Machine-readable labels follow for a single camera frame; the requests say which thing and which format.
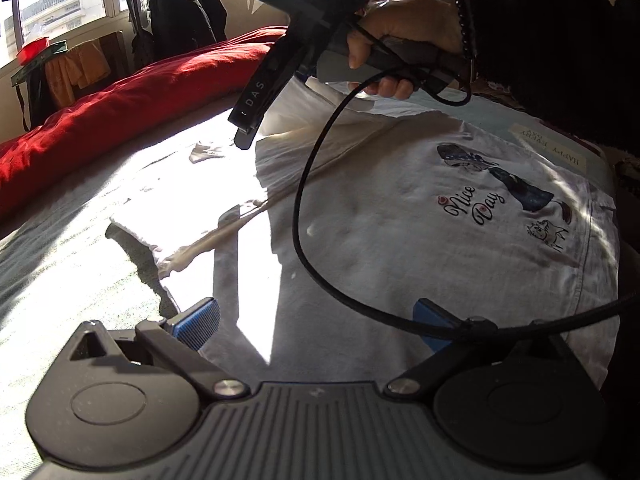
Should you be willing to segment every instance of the printed graphic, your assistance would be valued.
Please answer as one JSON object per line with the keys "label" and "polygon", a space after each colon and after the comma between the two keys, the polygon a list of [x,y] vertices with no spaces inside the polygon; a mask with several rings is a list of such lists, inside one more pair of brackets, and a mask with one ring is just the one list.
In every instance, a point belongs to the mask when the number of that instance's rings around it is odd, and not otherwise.
{"label": "printed graphic", "polygon": [[564,233],[568,231],[557,225],[553,225],[549,220],[540,220],[528,225],[527,232],[534,238],[542,240],[549,247],[561,253],[562,246],[558,245],[558,238],[564,240]]}
{"label": "printed graphic", "polygon": [[448,166],[461,166],[470,171],[488,171],[504,184],[509,193],[520,202],[524,211],[536,212],[550,202],[557,203],[560,206],[562,220],[566,224],[571,223],[572,211],[567,203],[556,200],[553,193],[532,186],[519,176],[499,168],[496,163],[484,160],[477,153],[469,153],[457,144],[441,144],[438,146],[438,154]]}
{"label": "printed graphic", "polygon": [[460,213],[465,215],[471,211],[471,218],[474,219],[478,225],[484,225],[488,220],[494,217],[492,209],[496,204],[504,204],[504,197],[497,193],[488,193],[484,200],[480,198],[481,202],[473,203],[475,187],[465,186],[460,193],[456,193],[452,196],[439,196],[438,204],[442,206],[442,209],[449,213],[451,216],[458,216]]}

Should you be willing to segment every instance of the yellow cloth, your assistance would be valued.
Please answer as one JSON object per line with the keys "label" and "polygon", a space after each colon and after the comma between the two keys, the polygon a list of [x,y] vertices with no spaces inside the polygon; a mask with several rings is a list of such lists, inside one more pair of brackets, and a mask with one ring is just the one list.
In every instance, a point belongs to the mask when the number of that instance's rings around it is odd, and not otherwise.
{"label": "yellow cloth", "polygon": [[100,40],[81,43],[45,65],[49,90],[58,109],[76,102],[74,85],[86,88],[110,73],[111,68],[102,52]]}

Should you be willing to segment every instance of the red pillow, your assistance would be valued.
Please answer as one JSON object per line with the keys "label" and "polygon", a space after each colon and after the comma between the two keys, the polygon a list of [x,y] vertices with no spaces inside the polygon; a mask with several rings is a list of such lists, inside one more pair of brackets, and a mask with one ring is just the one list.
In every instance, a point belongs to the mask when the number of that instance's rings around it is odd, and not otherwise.
{"label": "red pillow", "polygon": [[0,144],[0,220],[126,140],[240,91],[284,31],[266,27],[158,61]]}

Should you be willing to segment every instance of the clothing label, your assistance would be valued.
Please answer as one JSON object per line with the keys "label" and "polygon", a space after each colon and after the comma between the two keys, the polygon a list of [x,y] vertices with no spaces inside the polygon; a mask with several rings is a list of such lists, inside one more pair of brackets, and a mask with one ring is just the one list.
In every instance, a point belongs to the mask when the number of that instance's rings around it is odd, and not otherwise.
{"label": "clothing label", "polygon": [[532,148],[540,147],[546,152],[553,153],[564,158],[564,160],[581,172],[585,174],[587,173],[587,159],[563,146],[559,142],[549,139],[549,137],[540,134],[536,130],[532,130],[526,126],[521,126],[520,124],[513,124],[511,128],[509,128],[509,132],[527,146]]}

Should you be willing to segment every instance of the black fleece sleeve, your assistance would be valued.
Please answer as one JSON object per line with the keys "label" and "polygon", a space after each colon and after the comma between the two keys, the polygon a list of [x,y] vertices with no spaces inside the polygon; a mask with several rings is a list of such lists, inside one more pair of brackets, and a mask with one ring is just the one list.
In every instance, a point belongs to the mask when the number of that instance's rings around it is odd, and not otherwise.
{"label": "black fleece sleeve", "polygon": [[527,112],[640,155],[640,0],[470,0],[483,78]]}

